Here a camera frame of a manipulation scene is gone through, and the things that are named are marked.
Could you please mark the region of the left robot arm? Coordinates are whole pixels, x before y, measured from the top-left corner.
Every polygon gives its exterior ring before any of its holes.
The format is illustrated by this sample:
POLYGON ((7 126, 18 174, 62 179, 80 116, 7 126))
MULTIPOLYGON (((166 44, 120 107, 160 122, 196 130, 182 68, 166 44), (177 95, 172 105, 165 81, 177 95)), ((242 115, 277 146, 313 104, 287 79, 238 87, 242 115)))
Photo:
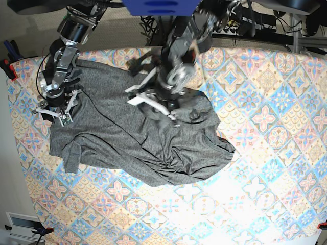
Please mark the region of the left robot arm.
POLYGON ((153 48, 138 59, 128 61, 132 76, 144 69, 151 59, 152 69, 136 85, 125 89, 128 104, 146 106, 175 122, 179 99, 196 74, 195 64, 201 53, 212 46, 212 33, 221 32, 241 1, 201 1, 190 17, 177 16, 162 48, 153 48))

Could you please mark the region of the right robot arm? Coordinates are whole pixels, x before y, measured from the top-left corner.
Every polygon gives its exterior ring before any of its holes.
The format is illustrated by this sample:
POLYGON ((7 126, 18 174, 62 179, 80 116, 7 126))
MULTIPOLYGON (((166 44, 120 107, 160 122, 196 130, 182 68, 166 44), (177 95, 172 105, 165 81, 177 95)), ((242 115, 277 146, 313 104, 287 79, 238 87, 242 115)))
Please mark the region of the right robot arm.
POLYGON ((67 15, 58 28, 60 37, 50 45, 37 72, 36 88, 42 100, 34 114, 50 122, 58 120, 62 126, 73 122, 72 111, 82 91, 78 46, 87 42, 110 6, 111 1, 80 1, 66 7, 67 15))

